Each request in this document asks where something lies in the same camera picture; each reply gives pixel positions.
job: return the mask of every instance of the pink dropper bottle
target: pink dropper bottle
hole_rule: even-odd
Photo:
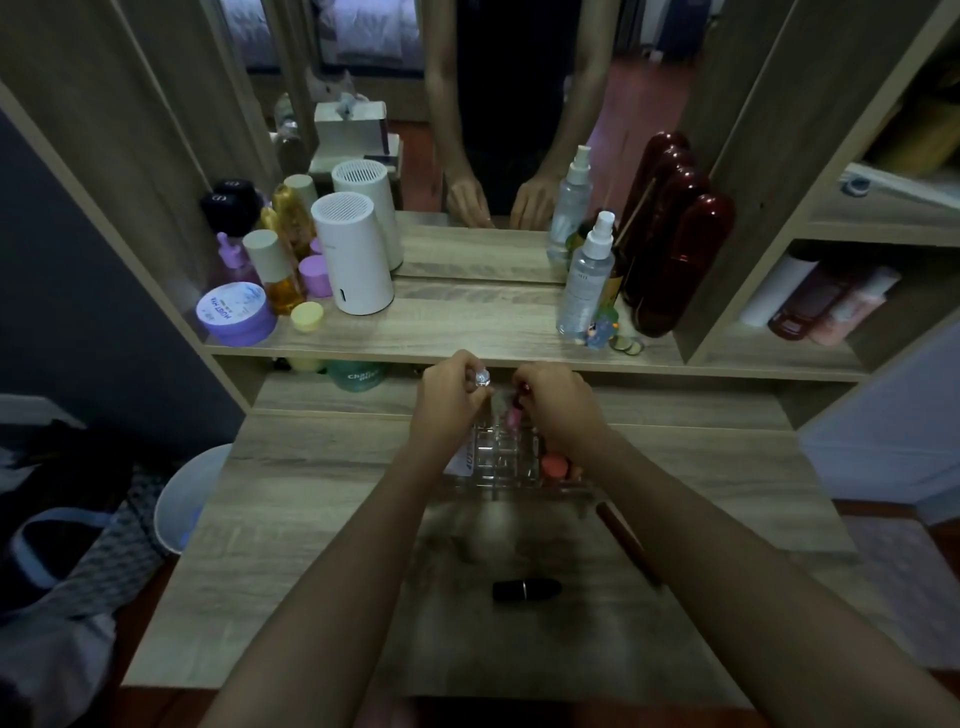
[[[229,236],[225,232],[217,233],[217,240],[220,241],[220,249],[217,253],[227,266],[227,277],[234,282],[246,281],[260,285],[260,276],[253,269],[253,264],[247,257],[247,251],[243,249],[242,243],[230,242]]]

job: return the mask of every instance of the white humidifier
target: white humidifier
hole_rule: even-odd
[[[394,282],[373,200],[358,192],[334,192],[315,202],[310,212],[324,245],[337,308],[363,316],[390,305]]]
[[[392,271],[399,267],[403,262],[403,248],[387,168],[374,159],[351,159],[335,166],[330,177],[337,192],[359,192],[373,200],[373,213],[383,233],[387,263]]]

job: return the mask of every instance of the yellow lid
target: yellow lid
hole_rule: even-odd
[[[294,328],[302,333],[310,333],[320,328],[324,317],[324,307],[316,301],[301,303],[290,312],[290,321]]]

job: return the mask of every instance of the gray wall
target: gray wall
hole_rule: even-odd
[[[833,497],[919,503],[960,486],[960,323],[801,430]]]
[[[47,397],[177,455],[243,413],[0,114],[0,393]]]

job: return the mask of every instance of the hand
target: hand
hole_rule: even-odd
[[[510,213],[513,230],[539,231],[550,225],[553,208],[557,206],[561,177],[534,175],[516,191],[514,209]]]
[[[448,179],[446,207],[468,228],[493,227],[483,187],[472,175]]]
[[[410,443],[430,449],[445,465],[467,438],[480,408],[493,394],[492,387],[477,387],[474,373],[483,362],[459,350],[423,373],[417,388],[417,405],[410,421]]]
[[[590,385],[563,364],[535,362],[514,372],[514,384],[530,385],[520,403],[543,433],[551,451],[586,465],[591,442],[608,437],[610,426]]]

